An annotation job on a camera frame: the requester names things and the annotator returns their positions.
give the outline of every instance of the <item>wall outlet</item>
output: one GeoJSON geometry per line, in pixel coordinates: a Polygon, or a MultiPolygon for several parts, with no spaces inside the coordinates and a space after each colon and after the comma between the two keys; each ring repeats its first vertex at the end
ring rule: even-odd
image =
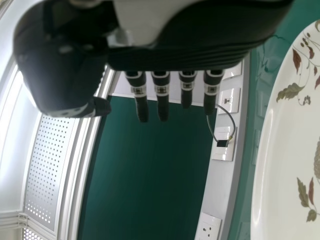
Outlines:
{"type": "MultiPolygon", "coordinates": [[[[217,140],[227,140],[231,135],[233,129],[232,126],[216,127],[214,129],[214,135],[217,140]]],[[[211,159],[220,161],[234,160],[235,142],[237,140],[237,128],[235,129],[234,136],[230,140],[228,147],[219,147],[218,143],[213,139],[211,149],[211,159]]]]}
{"type": "Polygon", "coordinates": [[[221,219],[201,212],[195,240],[217,240],[221,219]]]}
{"type": "MultiPolygon", "coordinates": [[[[232,88],[221,91],[219,94],[219,105],[224,107],[229,113],[239,111],[240,88],[232,88]]],[[[218,108],[218,114],[226,114],[225,111],[218,108]]]]}

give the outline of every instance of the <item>white panel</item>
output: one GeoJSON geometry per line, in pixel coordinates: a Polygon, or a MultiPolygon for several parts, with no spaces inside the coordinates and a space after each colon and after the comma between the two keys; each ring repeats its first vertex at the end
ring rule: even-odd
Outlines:
{"type": "Polygon", "coordinates": [[[25,11],[41,0],[14,0],[0,19],[0,79],[13,54],[15,27],[25,11]]]}
{"type": "Polygon", "coordinates": [[[0,211],[21,208],[29,143],[39,111],[23,86],[16,100],[0,160],[0,211]]]}
{"type": "Polygon", "coordinates": [[[33,147],[24,212],[52,231],[74,123],[75,119],[42,116],[33,147]]]}
{"type": "MultiPolygon", "coordinates": [[[[247,56],[242,64],[242,75],[222,80],[220,85],[221,91],[240,88],[241,94],[239,111],[231,114],[237,127],[233,161],[210,161],[201,207],[202,212],[222,219],[219,240],[228,239],[236,202],[246,134],[249,66],[250,56],[247,56]]],[[[232,126],[229,116],[217,114],[215,128],[228,126],[232,126]]]]}

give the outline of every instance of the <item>white plate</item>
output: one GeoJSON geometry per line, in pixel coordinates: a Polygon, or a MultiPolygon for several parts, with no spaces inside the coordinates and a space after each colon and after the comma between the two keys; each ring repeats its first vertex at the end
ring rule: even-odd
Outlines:
{"type": "Polygon", "coordinates": [[[295,39],[272,90],[255,168],[252,240],[320,239],[319,31],[320,20],[295,39]]]}

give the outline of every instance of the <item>dark green backdrop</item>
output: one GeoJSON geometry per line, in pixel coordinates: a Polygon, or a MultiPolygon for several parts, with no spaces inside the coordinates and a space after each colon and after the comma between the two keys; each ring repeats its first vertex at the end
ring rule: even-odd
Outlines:
{"type": "Polygon", "coordinates": [[[194,240],[213,140],[204,110],[171,103],[162,123],[157,102],[148,103],[142,124],[133,98],[112,97],[90,164],[79,240],[194,240]]]}

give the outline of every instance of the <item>robotic hand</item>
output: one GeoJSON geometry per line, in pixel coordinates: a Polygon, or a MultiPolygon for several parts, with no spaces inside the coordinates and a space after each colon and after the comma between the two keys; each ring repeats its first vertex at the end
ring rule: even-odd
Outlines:
{"type": "MultiPolygon", "coordinates": [[[[135,79],[142,79],[135,73],[158,73],[152,76],[162,101],[168,84],[166,78],[161,83],[162,76],[180,71],[185,107],[192,97],[192,73],[205,70],[209,115],[223,70],[267,40],[292,1],[46,0],[19,21],[13,52],[37,107],[53,117],[107,115],[109,102],[94,97],[106,64],[131,74],[135,88],[140,87],[135,79]]],[[[158,107],[165,121],[167,105],[158,107]]]]}

